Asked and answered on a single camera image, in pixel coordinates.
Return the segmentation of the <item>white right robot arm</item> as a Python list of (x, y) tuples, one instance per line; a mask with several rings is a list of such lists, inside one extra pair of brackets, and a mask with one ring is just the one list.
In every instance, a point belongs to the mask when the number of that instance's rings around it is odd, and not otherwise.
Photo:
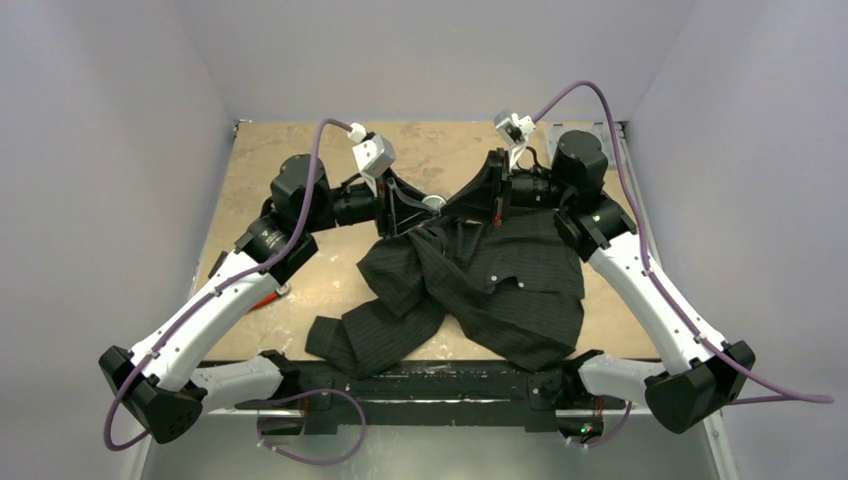
[(492, 150), (441, 212), (500, 226), (520, 208), (552, 210), (564, 244), (617, 292), (660, 355), (651, 363), (590, 350), (568, 360), (564, 399), (576, 407), (601, 396), (634, 402), (682, 434), (737, 399), (745, 377), (732, 365), (750, 369), (756, 357), (746, 342), (728, 343), (676, 289), (655, 285), (661, 268), (641, 252), (635, 222), (604, 190), (608, 166), (601, 141), (581, 130), (559, 137), (548, 169), (511, 172), (507, 152)]

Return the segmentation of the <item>dark pinstriped button shirt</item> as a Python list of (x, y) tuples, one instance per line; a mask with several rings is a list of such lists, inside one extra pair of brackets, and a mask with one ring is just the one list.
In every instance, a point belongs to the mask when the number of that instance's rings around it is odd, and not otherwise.
[(374, 299), (339, 318), (316, 317), (305, 350), (358, 379), (403, 360), (447, 316), (467, 339), (524, 370), (576, 350), (582, 267), (547, 212), (500, 227), (433, 221), (377, 242), (357, 268)]

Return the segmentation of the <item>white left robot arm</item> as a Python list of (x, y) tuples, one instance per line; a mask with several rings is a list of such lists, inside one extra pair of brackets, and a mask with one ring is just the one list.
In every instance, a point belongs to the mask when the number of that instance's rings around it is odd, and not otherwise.
[(116, 402), (157, 443), (169, 443), (204, 414), (245, 402), (292, 405), (299, 369), (275, 350), (240, 363), (202, 367), (207, 353), (261, 300), (284, 286), (318, 251), (314, 235), (375, 222), (382, 237), (437, 216), (445, 201), (392, 170), (373, 185), (355, 175), (330, 186), (324, 165), (295, 155), (280, 166), (260, 214), (221, 254), (207, 284), (164, 325), (130, 349), (113, 346), (98, 364)]

